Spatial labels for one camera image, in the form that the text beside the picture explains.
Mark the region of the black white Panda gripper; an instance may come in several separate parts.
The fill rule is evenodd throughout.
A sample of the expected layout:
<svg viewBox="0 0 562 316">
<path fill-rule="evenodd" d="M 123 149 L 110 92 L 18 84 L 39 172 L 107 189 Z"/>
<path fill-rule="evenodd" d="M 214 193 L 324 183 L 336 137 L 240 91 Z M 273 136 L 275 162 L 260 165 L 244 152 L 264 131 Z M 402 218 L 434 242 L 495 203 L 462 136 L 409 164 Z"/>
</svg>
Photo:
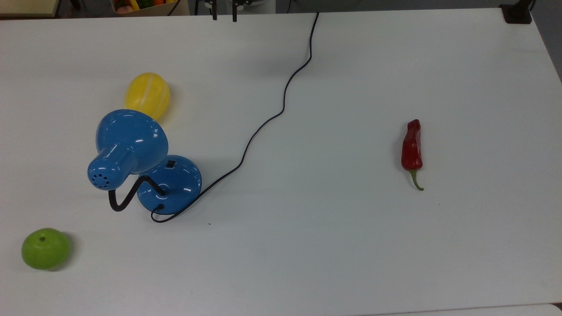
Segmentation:
<svg viewBox="0 0 562 316">
<path fill-rule="evenodd" d="M 212 7 L 212 16 L 213 20 L 217 21 L 217 7 L 219 4 L 227 4 L 232 6 L 232 20 L 233 22 L 237 22 L 238 20 L 238 7 L 241 6 L 252 6 L 254 5 L 254 0 L 209 0 L 209 7 Z"/>
</svg>

